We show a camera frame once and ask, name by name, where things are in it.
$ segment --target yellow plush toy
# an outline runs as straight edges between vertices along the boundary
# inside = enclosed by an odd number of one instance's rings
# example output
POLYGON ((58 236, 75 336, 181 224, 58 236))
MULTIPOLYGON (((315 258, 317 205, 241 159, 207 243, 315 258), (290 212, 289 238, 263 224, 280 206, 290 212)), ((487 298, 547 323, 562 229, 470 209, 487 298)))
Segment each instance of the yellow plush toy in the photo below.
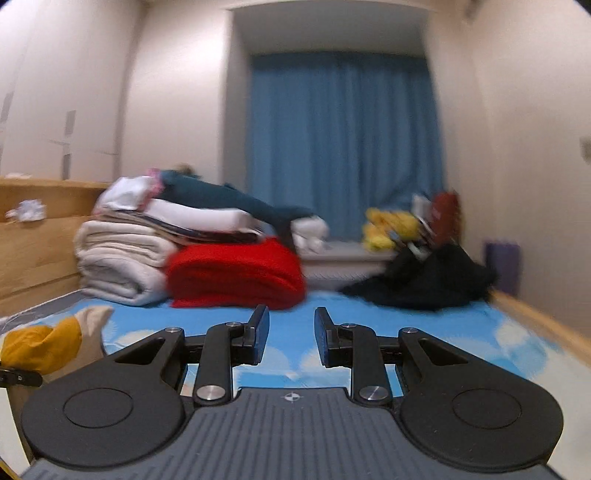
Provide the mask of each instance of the yellow plush toy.
POLYGON ((389 250, 396 247, 394 238, 402 243, 420 236, 418 219, 409 212, 389 212, 370 208, 365 212, 369 221, 363 226, 363 245, 367 250, 389 250))

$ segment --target ceiling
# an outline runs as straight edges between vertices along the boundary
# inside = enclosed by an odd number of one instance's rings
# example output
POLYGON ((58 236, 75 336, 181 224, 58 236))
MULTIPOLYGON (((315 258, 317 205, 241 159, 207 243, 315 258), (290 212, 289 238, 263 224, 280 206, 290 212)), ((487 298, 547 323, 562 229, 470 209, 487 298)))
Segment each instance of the ceiling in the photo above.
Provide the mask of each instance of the ceiling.
POLYGON ((371 51, 424 56, 428 11, 379 1, 295 0, 234 10, 251 54, 289 51, 371 51))

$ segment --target folded red blanket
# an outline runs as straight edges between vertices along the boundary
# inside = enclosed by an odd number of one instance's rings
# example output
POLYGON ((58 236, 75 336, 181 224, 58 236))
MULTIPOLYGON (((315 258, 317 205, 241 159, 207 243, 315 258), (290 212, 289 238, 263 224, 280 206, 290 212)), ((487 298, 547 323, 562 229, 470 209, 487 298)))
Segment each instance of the folded red blanket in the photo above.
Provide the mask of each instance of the folded red blanket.
POLYGON ((254 245, 191 245, 167 269, 173 307, 289 309, 304 300, 300 259, 269 238, 254 245))

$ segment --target round black pad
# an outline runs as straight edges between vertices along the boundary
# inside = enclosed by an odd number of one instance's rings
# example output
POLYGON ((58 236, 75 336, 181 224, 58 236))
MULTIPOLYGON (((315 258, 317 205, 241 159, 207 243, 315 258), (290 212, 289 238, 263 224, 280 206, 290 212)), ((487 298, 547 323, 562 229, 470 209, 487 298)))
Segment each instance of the round black pad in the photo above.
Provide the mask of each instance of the round black pad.
POLYGON ((521 405, 511 395, 487 388, 460 393, 452 407, 459 419, 480 429, 508 427, 521 415, 521 405))
POLYGON ((113 388, 94 388, 77 393, 66 401, 64 414, 80 427, 100 429, 125 420, 133 407, 133 400, 125 392, 113 388), (108 408, 89 408, 91 405, 108 408))
POLYGON ((430 456, 490 473, 547 461, 563 427, 546 390, 489 364, 433 368, 404 397, 400 420, 430 456))
POLYGON ((35 455, 84 469, 155 452, 184 420, 180 396, 159 373, 105 359, 40 388, 21 415, 35 455))

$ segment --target stuffed toy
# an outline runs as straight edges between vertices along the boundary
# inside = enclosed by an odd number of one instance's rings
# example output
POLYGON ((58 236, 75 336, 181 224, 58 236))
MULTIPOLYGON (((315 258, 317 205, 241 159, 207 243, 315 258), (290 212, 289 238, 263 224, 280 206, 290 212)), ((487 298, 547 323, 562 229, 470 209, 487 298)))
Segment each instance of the stuffed toy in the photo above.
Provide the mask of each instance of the stuffed toy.
MULTIPOLYGON (((112 313, 112 307, 92 306, 55 327, 31 325, 12 330, 0 337, 0 362, 6 368, 41 374, 44 384, 63 377, 104 357, 101 332, 112 313)), ((32 456, 20 431, 20 415, 34 390, 23 385, 8 388, 12 415, 29 459, 32 456)))
POLYGON ((420 223, 409 212, 370 208, 363 226, 363 245, 369 251, 394 249, 420 237, 420 223))

